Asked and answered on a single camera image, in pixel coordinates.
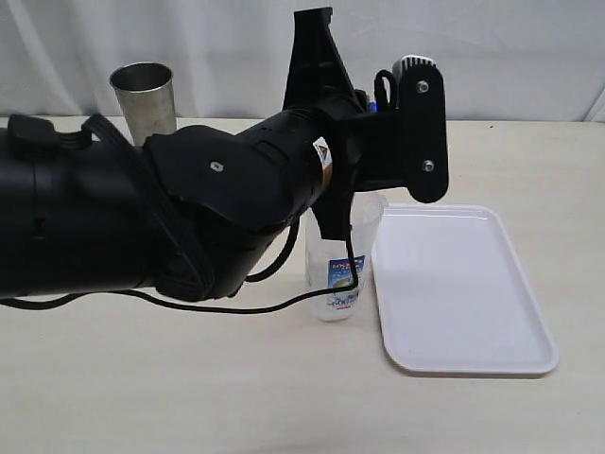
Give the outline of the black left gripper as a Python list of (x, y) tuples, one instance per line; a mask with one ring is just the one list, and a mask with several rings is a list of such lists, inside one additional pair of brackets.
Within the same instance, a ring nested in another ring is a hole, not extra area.
[(377, 113), (352, 85), (330, 31), (330, 7), (294, 12), (283, 107), (314, 120), (333, 159), (331, 182), (311, 210), (328, 240), (350, 233), (353, 195), (404, 187), (413, 200), (439, 201), (448, 190), (444, 81), (438, 66), (416, 66), (400, 85), (392, 70), (374, 78)]

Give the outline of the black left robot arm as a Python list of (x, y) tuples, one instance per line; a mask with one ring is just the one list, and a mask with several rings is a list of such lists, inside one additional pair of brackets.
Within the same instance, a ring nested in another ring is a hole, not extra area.
[(328, 8), (294, 15), (282, 110), (237, 134), (188, 126), (133, 146), (103, 115), (74, 132), (14, 114), (1, 130), (1, 302), (46, 310), (97, 292), (200, 311), (256, 279), (254, 265), (312, 212), (351, 238), (354, 194), (448, 189), (445, 92), (406, 56), (356, 90)]

